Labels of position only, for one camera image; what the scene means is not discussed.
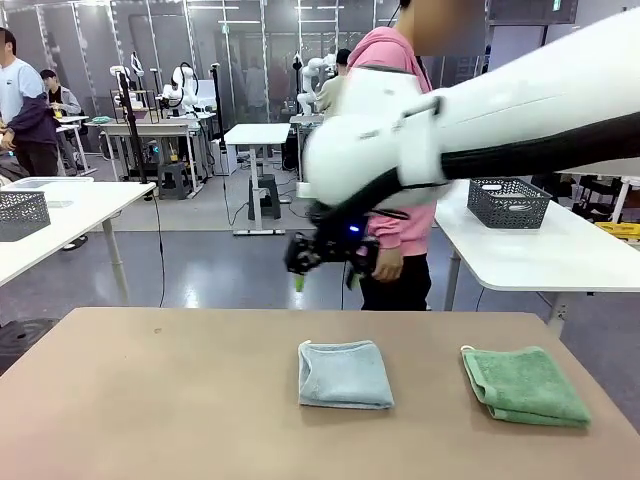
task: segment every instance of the ceiling light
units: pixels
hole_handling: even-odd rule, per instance
[[[218,20],[218,23],[260,23],[260,20]]]
[[[192,10],[239,10],[240,7],[221,7],[221,6],[211,6],[211,5],[190,5],[189,8]]]

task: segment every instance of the hand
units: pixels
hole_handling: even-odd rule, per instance
[[[15,133],[11,130],[5,130],[2,134],[2,141],[0,141],[0,147],[5,150],[13,150],[16,146],[13,144],[13,137]]]
[[[400,248],[380,249],[373,278],[383,283],[397,280],[402,273],[403,262]]]

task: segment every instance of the table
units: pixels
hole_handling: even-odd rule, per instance
[[[42,190],[49,203],[51,225],[20,241],[0,242],[0,286],[102,223],[122,303],[127,305],[129,290],[110,217],[154,188],[154,183],[122,182],[45,185]]]
[[[196,175],[196,165],[199,172],[202,172],[203,177],[208,177],[211,172],[207,170],[208,162],[206,161],[206,147],[202,145],[204,135],[202,135],[201,122],[206,122],[211,118],[213,114],[206,114],[196,118],[164,118],[159,122],[150,122],[148,120],[136,121],[136,127],[138,129],[138,135],[140,138],[155,138],[158,144],[160,158],[164,160],[167,158],[164,155],[162,148],[162,138],[166,137],[186,137],[187,138],[187,154],[189,157],[189,167],[191,170],[191,186],[193,191],[189,194],[189,198],[195,197],[200,190],[202,190],[202,183],[198,181]],[[109,137],[118,137],[124,140],[125,148],[129,154],[129,158],[134,158],[133,149],[131,147],[131,131],[129,130],[129,124],[125,122],[116,122],[112,120],[108,123],[93,123],[87,122],[85,125],[90,127],[99,128],[106,135],[107,146],[109,148],[109,156],[111,157],[111,166],[113,168],[113,174],[116,181],[119,180],[118,173],[115,167],[115,155],[113,153],[113,147]],[[195,157],[194,151],[191,147],[189,139],[194,137],[197,139],[198,145],[198,158]],[[120,155],[120,163],[123,170],[127,171],[127,163],[124,155],[121,155],[121,148],[118,148],[118,154]]]
[[[60,122],[62,124],[80,123],[83,120],[89,120],[89,117],[87,117],[86,115],[68,115],[66,117],[56,118],[56,120],[58,120],[58,122]]]
[[[297,347],[371,339],[391,411],[300,407]],[[493,420],[460,346],[547,349],[584,432]],[[601,480],[640,439],[533,315],[83,308],[0,377],[4,480]]]
[[[281,145],[287,141],[289,135],[288,123],[243,123],[229,130],[224,141],[227,145],[249,146],[249,158],[251,161],[251,192],[255,212],[254,230],[236,230],[234,235],[284,235],[284,230],[263,230],[262,209],[260,208],[260,188],[258,187],[258,167],[256,163],[256,145],[264,146],[262,149],[264,162],[267,163],[267,145]]]
[[[80,153],[80,158],[82,159],[82,166],[84,167],[84,171],[78,172],[77,175],[79,177],[84,177],[85,175],[89,175],[90,173],[93,173],[93,172],[97,171],[98,169],[97,168],[89,169],[89,165],[87,164],[87,157],[85,157],[84,147],[82,146],[82,141],[80,140],[80,134],[78,133],[78,130],[80,129],[81,126],[82,125],[75,124],[75,123],[70,123],[70,124],[67,124],[67,125],[61,125],[58,128],[56,128],[56,134],[60,135],[60,139],[62,140],[63,145],[64,145],[64,142],[67,141],[67,138],[64,136],[64,133],[73,130],[73,133],[76,136],[76,143],[78,144],[78,152]],[[68,152],[67,155],[71,156],[71,158],[69,158],[69,161],[75,163],[75,159],[73,158],[73,154],[71,152]],[[62,162],[62,157],[60,155],[60,147],[59,146],[58,146],[58,169],[60,170],[60,172],[61,172],[61,174],[63,176],[67,175],[67,173],[65,171],[65,168],[64,168],[64,163]]]
[[[296,130],[296,142],[298,143],[298,178],[300,181],[304,181],[304,168],[302,165],[302,145],[304,144],[304,140],[302,135],[300,135],[300,130],[303,126],[307,126],[308,130],[313,130],[313,125],[321,124],[324,121],[324,115],[321,113],[316,113],[314,115],[295,115],[289,119],[289,123],[293,125],[293,128]]]
[[[469,181],[438,202],[436,221],[452,245],[445,310],[452,310],[460,261],[486,288],[558,292],[549,326],[562,332],[573,292],[640,292],[640,252],[557,203],[539,230],[485,227],[467,208]]]

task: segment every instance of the plastic basket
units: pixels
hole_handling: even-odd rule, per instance
[[[479,178],[469,183],[467,207],[489,228],[536,229],[550,198],[519,178]]]
[[[50,223],[44,192],[0,191],[0,242],[17,242]]]

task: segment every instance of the white robotic arm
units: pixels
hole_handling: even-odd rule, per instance
[[[168,102],[168,107],[177,109],[179,115],[193,112],[193,106],[198,103],[198,79],[186,62],[176,67],[171,76],[171,84],[162,89],[162,98]]]
[[[368,189],[369,202],[393,194],[382,206],[402,207],[435,200],[456,178],[639,156],[638,25],[630,10],[426,95],[411,75],[354,69],[337,116],[306,146],[314,196],[333,207]]]
[[[324,58],[312,58],[307,65],[302,68],[302,90],[297,97],[302,107],[303,115],[311,115],[311,105],[316,101],[316,94],[313,91],[311,82],[313,77],[320,76],[320,69],[325,68],[327,72],[332,72],[336,68],[336,56],[333,53]]]

